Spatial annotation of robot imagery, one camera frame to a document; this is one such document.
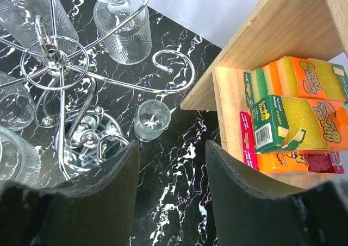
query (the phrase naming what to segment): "chrome glass rack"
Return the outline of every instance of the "chrome glass rack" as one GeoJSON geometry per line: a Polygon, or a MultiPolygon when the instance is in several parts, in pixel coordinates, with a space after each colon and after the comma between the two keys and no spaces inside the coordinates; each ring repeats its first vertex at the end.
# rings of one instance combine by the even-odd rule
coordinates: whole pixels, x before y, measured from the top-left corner
{"type": "MultiPolygon", "coordinates": [[[[174,90],[166,90],[166,89],[158,90],[158,89],[138,86],[138,85],[106,78],[94,73],[89,67],[89,57],[87,54],[87,50],[93,48],[94,46],[98,45],[99,43],[101,43],[102,41],[104,41],[105,39],[113,35],[120,28],[126,25],[131,19],[133,19],[136,15],[140,14],[144,10],[144,8],[147,6],[148,1],[149,0],[144,0],[142,5],[137,9],[136,12],[131,14],[129,17],[127,17],[119,25],[117,25],[115,28],[107,32],[105,35],[103,35],[100,38],[97,38],[94,42],[86,46],[81,45],[79,42],[69,37],[57,35],[54,0],[50,0],[51,17],[52,17],[51,18],[52,35],[49,34],[43,18],[40,17],[39,15],[36,15],[34,24],[35,24],[35,32],[36,32],[37,40],[31,43],[28,47],[24,48],[18,44],[15,44],[7,40],[6,37],[8,35],[4,35],[0,37],[1,43],[23,52],[21,56],[21,60],[20,60],[20,68],[21,68],[23,77],[17,80],[14,80],[12,82],[0,85],[0,89],[4,89],[6,87],[13,86],[16,84],[22,84],[28,81],[34,86],[44,90],[36,105],[34,122],[38,126],[43,128],[52,128],[52,127],[59,126],[58,144],[56,145],[56,150],[58,154],[59,168],[66,180],[70,179],[71,176],[66,170],[65,164],[64,164],[65,145],[68,145],[69,147],[74,148],[77,146],[81,146],[87,142],[96,142],[95,145],[97,147],[97,159],[99,162],[102,162],[102,154],[103,154],[102,146],[105,140],[107,139],[118,140],[121,144],[124,144],[124,145],[128,144],[128,141],[122,135],[116,135],[116,134],[106,134],[103,137],[99,138],[98,140],[93,140],[93,135],[90,135],[90,136],[84,137],[78,143],[72,142],[72,136],[74,132],[77,130],[78,126],[80,125],[81,120],[84,118],[84,116],[86,115],[88,111],[91,111],[89,110],[89,108],[97,91],[96,79],[102,80],[117,86],[127,87],[129,89],[140,90],[140,91],[155,93],[155,94],[174,94],[174,93],[183,92],[187,90],[195,80],[195,68],[191,60],[180,52],[166,50],[166,49],[162,51],[158,51],[153,55],[152,62],[156,68],[162,71],[165,71],[168,74],[173,74],[173,69],[163,66],[157,62],[158,56],[162,54],[173,54],[175,56],[182,58],[185,62],[187,62],[188,66],[191,69],[190,80],[184,86],[174,90]],[[70,55],[66,55],[64,52],[59,50],[57,46],[57,40],[68,41],[76,45],[77,50],[70,55]],[[33,47],[36,45],[39,45],[41,49],[41,53],[33,51],[33,47]],[[42,61],[42,63],[44,64],[44,68],[36,72],[28,73],[26,70],[25,61],[27,60],[29,55],[32,55],[33,57],[42,61]],[[78,66],[73,64],[73,58],[80,55],[84,56],[85,66],[78,66]],[[36,78],[44,74],[49,74],[50,76],[52,76],[52,80],[49,82],[47,86],[42,85],[39,82],[35,81],[36,78]],[[71,79],[73,78],[73,82],[66,84],[65,80],[67,78],[71,78],[71,79]],[[83,78],[89,78],[91,80],[91,88],[89,90],[86,101],[84,102],[81,109],[65,111],[65,105],[66,105],[65,91],[71,88],[72,86],[74,86],[75,84],[79,83],[83,78]],[[45,108],[47,96],[50,91],[59,91],[59,94],[60,94],[60,113],[56,115],[50,115],[45,108]],[[45,114],[44,118],[42,118],[41,120],[38,119],[38,110],[40,106],[43,107],[43,112],[45,114]],[[71,122],[71,127],[68,133],[65,134],[65,124],[67,122],[71,122]]],[[[104,115],[104,110],[101,107],[96,106],[94,107],[92,113],[98,118],[97,123],[100,124],[100,121],[104,115]]]]}

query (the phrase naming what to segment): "black marble surface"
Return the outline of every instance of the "black marble surface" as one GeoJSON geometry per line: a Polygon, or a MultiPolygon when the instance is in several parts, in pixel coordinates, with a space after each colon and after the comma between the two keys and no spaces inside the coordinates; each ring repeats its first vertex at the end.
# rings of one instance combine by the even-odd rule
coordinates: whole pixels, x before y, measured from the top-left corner
{"type": "MultiPolygon", "coordinates": [[[[86,45],[97,36],[92,20],[95,0],[61,0],[79,34],[80,43],[86,45]]],[[[189,79],[190,71],[180,59],[167,61],[174,75],[157,70],[151,56],[161,49],[173,49],[187,55],[196,68],[196,81],[214,60],[220,48],[204,40],[162,14],[150,9],[152,51],[140,64],[119,65],[99,46],[88,51],[91,67],[98,74],[132,84],[156,88],[182,86],[189,79]]],[[[20,75],[21,53],[1,46],[1,70],[16,77],[20,75]]],[[[29,62],[33,70],[39,66],[29,62]]],[[[49,77],[42,77],[47,83],[49,77]]],[[[25,84],[37,102],[41,90],[25,84]]],[[[86,96],[89,81],[77,84],[67,92],[67,109],[80,107],[86,96]]],[[[217,245],[213,209],[208,187],[204,147],[206,140],[219,140],[216,112],[182,111],[180,102],[188,92],[173,95],[155,95],[129,90],[98,81],[97,96],[93,104],[102,106],[115,117],[126,139],[135,139],[133,118],[138,106],[148,99],[163,101],[172,113],[167,131],[160,138],[141,144],[141,166],[132,225],[131,245],[217,245]]],[[[59,111],[55,97],[50,109],[59,111]]],[[[54,187],[64,178],[58,169],[54,150],[57,128],[38,128],[32,123],[19,131],[41,156],[41,173],[37,187],[54,187]]]]}

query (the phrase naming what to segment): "shot glass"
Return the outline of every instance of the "shot glass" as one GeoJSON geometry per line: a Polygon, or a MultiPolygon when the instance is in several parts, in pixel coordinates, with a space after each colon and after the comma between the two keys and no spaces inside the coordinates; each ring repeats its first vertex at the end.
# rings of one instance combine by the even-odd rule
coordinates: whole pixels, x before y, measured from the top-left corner
{"type": "Polygon", "coordinates": [[[145,101],[135,115],[135,135],[144,142],[154,140],[168,128],[170,119],[170,110],[166,104],[154,99],[145,101]]]}

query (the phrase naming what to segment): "wooden box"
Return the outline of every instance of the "wooden box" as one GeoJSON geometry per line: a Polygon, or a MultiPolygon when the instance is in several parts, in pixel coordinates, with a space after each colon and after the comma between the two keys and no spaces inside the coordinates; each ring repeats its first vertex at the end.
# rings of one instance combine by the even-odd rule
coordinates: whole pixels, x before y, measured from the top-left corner
{"type": "MultiPolygon", "coordinates": [[[[242,161],[239,112],[248,110],[243,71],[285,55],[330,60],[343,51],[348,53],[348,0],[260,0],[181,108],[217,111],[222,147],[242,161]]],[[[272,177],[308,188],[332,175],[272,177]]]]}

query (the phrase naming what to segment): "pink label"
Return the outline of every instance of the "pink label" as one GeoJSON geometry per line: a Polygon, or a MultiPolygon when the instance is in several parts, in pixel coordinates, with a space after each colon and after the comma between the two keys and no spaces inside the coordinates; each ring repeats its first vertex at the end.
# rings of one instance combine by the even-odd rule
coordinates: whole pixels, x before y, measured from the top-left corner
{"type": "Polygon", "coordinates": [[[247,112],[240,112],[240,129],[243,144],[244,163],[259,170],[257,165],[257,156],[255,154],[255,140],[252,131],[251,116],[247,112]]]}
{"type": "Polygon", "coordinates": [[[341,160],[339,158],[339,153],[338,152],[332,152],[329,153],[330,160],[332,162],[332,167],[335,171],[336,174],[344,174],[344,169],[343,165],[341,163],[341,160]]]}

